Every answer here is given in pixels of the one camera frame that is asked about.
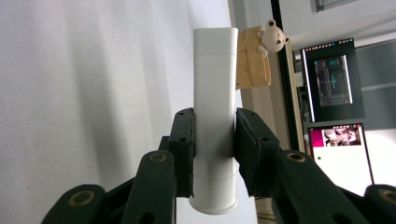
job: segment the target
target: white cylinder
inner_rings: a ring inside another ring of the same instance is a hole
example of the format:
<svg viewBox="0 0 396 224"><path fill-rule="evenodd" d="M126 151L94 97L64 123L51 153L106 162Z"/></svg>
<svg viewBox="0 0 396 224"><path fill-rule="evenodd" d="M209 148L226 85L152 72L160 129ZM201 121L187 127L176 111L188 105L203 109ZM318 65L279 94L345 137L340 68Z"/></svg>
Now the white cylinder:
<svg viewBox="0 0 396 224"><path fill-rule="evenodd" d="M222 215L236 207L233 158L235 72L238 30L194 30L195 150L197 211Z"/></svg>

